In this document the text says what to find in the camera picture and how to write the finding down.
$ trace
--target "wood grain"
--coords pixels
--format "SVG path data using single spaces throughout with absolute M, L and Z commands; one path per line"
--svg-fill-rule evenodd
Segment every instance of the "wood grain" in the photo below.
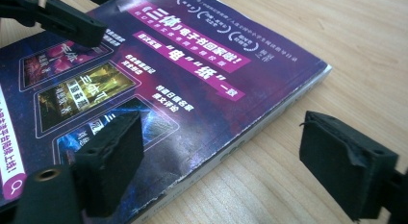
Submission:
M 64 0 L 81 11 L 87 0 Z M 308 110 L 338 117 L 408 167 L 408 0 L 220 0 L 323 58 L 317 88 L 148 223 L 351 223 L 298 159 Z M 0 47 L 40 31 L 3 19 Z M 378 220 L 386 223 L 388 212 Z

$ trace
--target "magazine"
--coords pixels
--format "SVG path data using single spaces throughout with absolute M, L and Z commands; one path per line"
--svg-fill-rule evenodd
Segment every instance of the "magazine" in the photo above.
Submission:
M 144 158 L 117 211 L 143 222 L 322 81 L 331 66 L 217 0 L 111 0 L 98 47 L 43 32 L 0 49 L 0 211 L 27 175 L 140 112 Z

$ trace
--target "book cover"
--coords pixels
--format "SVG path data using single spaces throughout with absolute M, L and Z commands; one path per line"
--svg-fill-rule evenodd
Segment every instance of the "book cover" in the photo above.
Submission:
M 217 0 L 112 0 L 99 47 L 43 32 L 0 49 L 0 211 L 30 173 L 71 164 L 113 118 L 141 112 L 144 159 L 108 218 L 144 221 L 331 67 Z

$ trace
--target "black clamp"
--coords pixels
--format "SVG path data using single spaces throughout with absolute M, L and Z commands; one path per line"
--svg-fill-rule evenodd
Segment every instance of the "black clamp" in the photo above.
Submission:
M 101 4 L 108 0 L 91 0 Z M 80 12 L 60 0 L 47 0 L 45 8 L 38 0 L 0 0 L 0 18 L 13 18 L 20 24 L 41 28 L 78 44 L 99 46 L 108 25 Z
M 107 217 L 120 204 L 143 158 L 139 112 L 117 116 L 75 153 L 72 165 L 52 165 L 29 175 L 20 199 L 0 212 L 6 224 L 82 224 Z
M 300 160 L 353 220 L 408 223 L 408 171 L 395 170 L 398 155 L 335 117 L 307 112 Z

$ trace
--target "clamp jaw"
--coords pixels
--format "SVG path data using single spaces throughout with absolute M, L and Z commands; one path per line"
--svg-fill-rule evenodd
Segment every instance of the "clamp jaw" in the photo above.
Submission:
M 102 4 L 108 0 L 91 0 Z M 38 0 L 0 0 L 0 18 L 13 18 L 20 24 L 41 28 L 87 47 L 98 46 L 108 25 L 93 19 L 60 0 L 47 0 L 45 8 Z

